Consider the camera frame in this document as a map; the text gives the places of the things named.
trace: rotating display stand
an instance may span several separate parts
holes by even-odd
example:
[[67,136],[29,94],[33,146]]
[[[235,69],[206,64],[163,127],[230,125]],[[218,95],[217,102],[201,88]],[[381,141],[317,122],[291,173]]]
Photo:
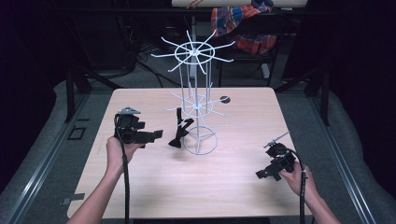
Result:
[[[224,116],[220,112],[217,112],[213,109],[213,104],[218,102],[227,103],[230,100],[228,97],[222,97],[221,99],[216,101],[212,101],[210,99],[210,89],[212,86],[212,60],[220,60],[226,63],[230,63],[233,61],[225,60],[215,56],[216,49],[230,47],[233,43],[218,47],[212,47],[207,42],[210,40],[210,38],[213,37],[214,34],[215,33],[213,33],[206,41],[200,42],[195,41],[195,38],[191,40],[189,32],[187,32],[189,42],[181,45],[167,41],[162,38],[165,43],[176,47],[175,52],[172,54],[164,55],[151,54],[151,56],[156,58],[175,57],[178,61],[178,64],[174,68],[168,70],[168,72],[174,72],[177,69],[179,70],[181,96],[174,93],[172,94],[181,100],[181,110],[186,115],[186,118],[184,118],[182,122],[180,122],[178,125],[182,125],[182,123],[186,119],[195,120],[195,127],[188,129],[187,131],[189,132],[189,134],[183,137],[183,145],[189,152],[196,155],[208,154],[217,147],[219,142],[218,136],[216,132],[205,123],[205,117],[211,113]],[[185,88],[183,87],[183,71],[181,65],[186,65],[188,80],[188,90],[186,92]],[[202,75],[205,76],[204,92],[198,92],[199,74],[197,71],[197,67],[200,68]],[[191,85],[192,79],[194,80],[194,87]]]

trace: gray carpet floor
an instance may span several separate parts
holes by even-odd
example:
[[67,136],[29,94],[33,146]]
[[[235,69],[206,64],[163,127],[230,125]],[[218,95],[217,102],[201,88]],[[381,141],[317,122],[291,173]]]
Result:
[[[280,74],[282,74],[282,65],[287,59],[288,48],[283,50],[285,52],[279,55],[280,63],[276,67],[272,87],[281,84]],[[142,54],[140,62],[178,82],[177,73],[166,72],[169,64],[175,64],[172,60],[158,60],[151,58],[149,54]],[[241,72],[241,69],[246,70],[243,67],[232,68],[238,72]],[[213,68],[213,71],[216,82],[216,68]],[[102,75],[112,74],[107,71]],[[126,76],[110,80],[126,88],[161,87],[159,79],[140,66]],[[160,80],[164,87],[175,87],[173,83],[163,78]],[[94,79],[90,79],[90,82],[93,87],[91,94],[84,95],[76,91],[78,112],[69,123],[64,123],[66,118],[65,83],[60,83],[55,88],[58,96],[57,103],[48,123],[21,168],[0,196],[0,223],[66,222],[67,199],[73,197],[112,92],[109,87]],[[277,99],[290,129],[294,146],[312,170],[322,197],[342,223],[394,223],[396,202],[376,184],[369,168],[363,162],[359,137],[338,98],[334,94],[330,96],[331,126],[326,127],[318,117],[318,99],[306,98],[302,92],[303,88],[304,83],[301,83],[286,92],[279,93]],[[79,137],[76,129],[84,130],[79,140],[75,139]],[[342,175],[345,168],[339,167],[340,157],[336,156],[334,148],[341,153],[341,160],[347,164],[347,170],[354,177],[352,180]],[[38,168],[47,172],[39,173]],[[42,182],[35,185],[36,190],[29,191],[28,187],[31,187],[32,179],[38,175],[41,175]],[[353,182],[354,188],[350,187],[350,181]],[[357,193],[363,198],[362,201],[355,200]],[[229,223],[264,222],[258,217],[228,221]],[[299,218],[270,217],[270,221],[273,224],[299,223]],[[103,223],[121,222],[123,222],[121,219],[103,221]],[[310,223],[310,217],[306,219],[306,223]]]

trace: colorful plaid fabric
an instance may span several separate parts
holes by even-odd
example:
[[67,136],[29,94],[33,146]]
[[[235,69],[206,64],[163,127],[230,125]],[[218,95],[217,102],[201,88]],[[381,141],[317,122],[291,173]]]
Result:
[[[215,7],[212,10],[212,30],[215,36],[227,35],[239,25],[241,20],[257,15],[258,13],[270,12],[274,3],[271,0],[252,0],[250,6],[241,7]],[[230,41],[235,41],[234,47],[252,55],[264,54],[271,49],[275,42],[274,35],[234,35]]]

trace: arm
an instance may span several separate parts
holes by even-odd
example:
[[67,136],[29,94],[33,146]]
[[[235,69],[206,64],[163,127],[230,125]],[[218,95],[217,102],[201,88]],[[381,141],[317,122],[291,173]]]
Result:
[[[305,166],[306,177],[305,180],[305,203],[311,210],[317,223],[322,224],[335,224],[340,223],[337,217],[332,213],[332,210],[326,204],[326,202],[320,197],[317,187],[315,185],[314,177],[312,176],[309,168]],[[297,195],[300,195],[301,186],[301,167],[299,162],[294,163],[294,171],[288,173],[285,170],[279,172],[279,174],[288,181],[288,184]]]
[[[124,145],[125,154],[128,162],[136,150],[143,145],[128,144]],[[96,186],[92,194],[81,205],[77,212],[69,219],[67,223],[100,223],[103,213],[106,210],[111,194],[117,185],[117,182],[123,173],[122,168],[122,150],[120,141],[115,137],[107,139],[107,167],[105,175]]]

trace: dark background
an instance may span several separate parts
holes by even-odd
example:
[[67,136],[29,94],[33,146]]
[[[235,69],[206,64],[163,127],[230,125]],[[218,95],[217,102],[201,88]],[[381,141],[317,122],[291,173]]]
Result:
[[[170,3],[158,2],[145,1],[147,4],[139,7],[167,7]],[[310,3],[313,10],[347,9],[349,16],[342,23],[331,25],[315,20],[303,21],[285,68],[285,77],[300,76],[322,59],[332,56],[331,90],[341,99],[356,126],[364,160],[375,179],[396,198],[396,165],[393,159],[396,146],[394,3],[391,0],[360,1],[358,4],[350,1],[347,7],[345,3],[334,1]],[[66,6],[71,1],[58,1],[57,4]],[[0,3],[1,190],[47,121],[56,100],[52,89],[65,80],[72,64],[98,68],[109,66],[106,62],[110,62],[111,66],[122,69],[134,67],[123,60],[98,58],[99,55],[89,52],[84,40],[75,37],[76,34],[82,35],[78,28],[67,26],[70,23],[56,15],[42,13],[38,6],[43,5],[53,6],[53,2],[16,0]],[[146,36],[163,35],[163,23],[156,23],[158,29],[154,30],[154,21],[147,23],[148,26],[139,24]],[[109,24],[102,28],[111,30],[114,26]],[[107,43],[109,48],[119,55],[131,57],[128,54],[131,46],[125,46],[122,33],[111,38],[114,41]],[[332,45],[334,40],[339,41],[336,49]]]

